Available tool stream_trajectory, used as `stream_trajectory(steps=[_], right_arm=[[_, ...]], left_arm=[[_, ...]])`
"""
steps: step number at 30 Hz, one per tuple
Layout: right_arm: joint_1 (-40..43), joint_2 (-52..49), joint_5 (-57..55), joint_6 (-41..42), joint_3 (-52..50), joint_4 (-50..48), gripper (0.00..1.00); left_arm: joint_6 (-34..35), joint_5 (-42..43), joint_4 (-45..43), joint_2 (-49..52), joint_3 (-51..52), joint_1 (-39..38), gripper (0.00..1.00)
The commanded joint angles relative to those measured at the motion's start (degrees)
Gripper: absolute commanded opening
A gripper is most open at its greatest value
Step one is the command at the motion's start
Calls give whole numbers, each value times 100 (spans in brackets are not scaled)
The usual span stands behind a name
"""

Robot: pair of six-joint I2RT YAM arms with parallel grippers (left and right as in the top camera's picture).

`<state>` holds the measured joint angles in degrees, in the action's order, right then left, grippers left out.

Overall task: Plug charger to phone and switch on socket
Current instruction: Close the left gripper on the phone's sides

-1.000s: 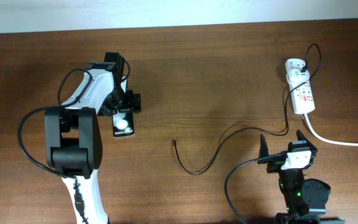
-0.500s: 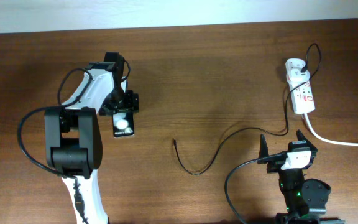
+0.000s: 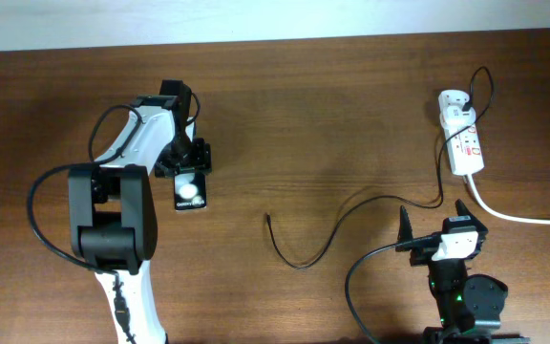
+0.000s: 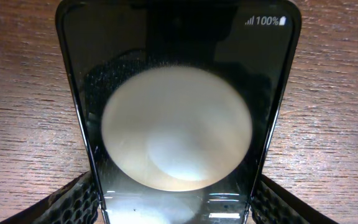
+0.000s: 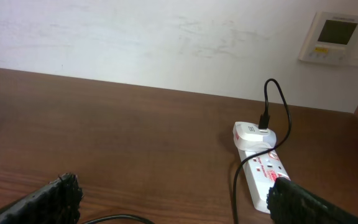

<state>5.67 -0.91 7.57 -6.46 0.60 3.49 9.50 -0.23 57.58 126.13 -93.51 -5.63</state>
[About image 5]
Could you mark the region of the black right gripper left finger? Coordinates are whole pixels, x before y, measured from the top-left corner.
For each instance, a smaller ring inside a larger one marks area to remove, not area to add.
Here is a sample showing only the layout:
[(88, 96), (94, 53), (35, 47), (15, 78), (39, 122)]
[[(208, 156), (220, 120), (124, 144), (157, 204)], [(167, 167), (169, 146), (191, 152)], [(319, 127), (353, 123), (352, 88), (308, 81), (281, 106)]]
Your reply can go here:
[(66, 173), (0, 208), (0, 224), (76, 224), (82, 198), (77, 176)]

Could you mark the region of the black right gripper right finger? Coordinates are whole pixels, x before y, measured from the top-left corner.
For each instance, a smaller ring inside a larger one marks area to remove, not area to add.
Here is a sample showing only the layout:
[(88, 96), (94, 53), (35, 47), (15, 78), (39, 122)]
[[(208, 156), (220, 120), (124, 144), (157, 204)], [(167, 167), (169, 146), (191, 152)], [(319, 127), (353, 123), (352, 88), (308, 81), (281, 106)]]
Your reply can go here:
[(275, 224), (358, 224), (358, 217), (284, 177), (269, 189), (267, 208)]

